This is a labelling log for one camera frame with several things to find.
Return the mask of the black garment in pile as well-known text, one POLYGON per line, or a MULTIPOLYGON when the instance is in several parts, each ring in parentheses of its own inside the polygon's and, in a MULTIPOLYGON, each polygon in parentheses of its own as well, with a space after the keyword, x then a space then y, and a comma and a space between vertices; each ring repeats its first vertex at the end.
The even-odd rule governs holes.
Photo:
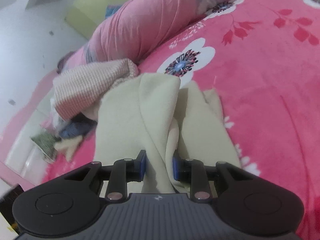
POLYGON ((76 116, 71 118, 71 122, 77 122, 77 123, 85 123, 90 125, 96 125, 97 122, 95 120, 87 118, 84 114, 79 113, 76 116))

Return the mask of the pink grey rolled quilt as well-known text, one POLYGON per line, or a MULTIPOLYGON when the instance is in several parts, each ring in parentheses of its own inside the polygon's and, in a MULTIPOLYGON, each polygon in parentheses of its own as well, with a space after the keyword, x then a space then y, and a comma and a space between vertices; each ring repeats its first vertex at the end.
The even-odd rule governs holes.
POLYGON ((209 9, 230 0, 129 0, 97 26, 89 41, 66 54, 57 73, 92 62, 128 58, 135 64, 209 9))

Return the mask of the cream fleece garment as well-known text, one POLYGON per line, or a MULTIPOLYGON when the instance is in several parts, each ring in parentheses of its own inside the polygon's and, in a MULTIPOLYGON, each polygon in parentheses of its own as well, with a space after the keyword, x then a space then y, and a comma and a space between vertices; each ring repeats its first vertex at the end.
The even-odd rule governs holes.
POLYGON ((178 77, 143 74, 107 92, 102 98, 94 159, 111 165, 119 159, 147 155, 143 185, 134 193, 187 193, 190 187, 174 179, 172 159, 196 159, 213 166, 225 161, 240 166, 225 129, 220 98, 196 82, 180 85, 178 77))

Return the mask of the green patterned cloth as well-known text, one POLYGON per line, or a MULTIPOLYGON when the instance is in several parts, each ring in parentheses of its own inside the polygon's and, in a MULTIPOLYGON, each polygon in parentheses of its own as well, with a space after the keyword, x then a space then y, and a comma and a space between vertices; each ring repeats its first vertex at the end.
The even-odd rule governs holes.
POLYGON ((54 146, 57 142, 61 141, 60 137, 57 137, 44 129, 40 133, 30 137, 30 139, 42 152, 46 162, 53 163, 55 161, 57 151, 54 146))

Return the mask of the blue denim jeans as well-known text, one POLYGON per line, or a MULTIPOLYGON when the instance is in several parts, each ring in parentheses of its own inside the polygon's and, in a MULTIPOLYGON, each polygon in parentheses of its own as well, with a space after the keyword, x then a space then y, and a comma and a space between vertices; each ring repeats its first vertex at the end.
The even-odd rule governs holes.
POLYGON ((97 125, 93 120, 73 121, 59 132, 62 139, 72 139, 78 136, 87 135, 97 125))

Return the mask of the pink checked knit garment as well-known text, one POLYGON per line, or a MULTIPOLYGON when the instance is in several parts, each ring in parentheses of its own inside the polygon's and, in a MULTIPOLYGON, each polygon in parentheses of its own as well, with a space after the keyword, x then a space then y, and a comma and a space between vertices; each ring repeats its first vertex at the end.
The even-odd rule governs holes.
POLYGON ((63 72, 53 81, 54 108, 63 120, 79 113, 97 121, 102 97, 138 75, 129 59, 93 62, 63 72))

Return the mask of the yellow green cabinet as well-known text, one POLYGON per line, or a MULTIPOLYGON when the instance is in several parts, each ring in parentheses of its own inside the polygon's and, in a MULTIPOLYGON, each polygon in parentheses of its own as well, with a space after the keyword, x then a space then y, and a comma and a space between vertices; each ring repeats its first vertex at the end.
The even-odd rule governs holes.
POLYGON ((97 26, 104 21, 107 6, 123 4, 126 1, 128 0, 74 0, 65 21, 89 39, 97 26))

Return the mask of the beige cloth on pile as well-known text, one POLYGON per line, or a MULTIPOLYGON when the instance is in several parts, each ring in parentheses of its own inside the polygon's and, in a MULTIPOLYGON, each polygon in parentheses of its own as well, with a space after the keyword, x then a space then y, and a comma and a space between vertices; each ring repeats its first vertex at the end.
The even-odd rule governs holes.
POLYGON ((83 136, 79 135, 77 137, 73 137, 71 139, 62 139, 60 142, 56 142, 54 144, 54 149, 65 155, 65 159, 68 162, 71 162, 73 159, 73 155, 75 154, 78 146, 83 141, 83 136))

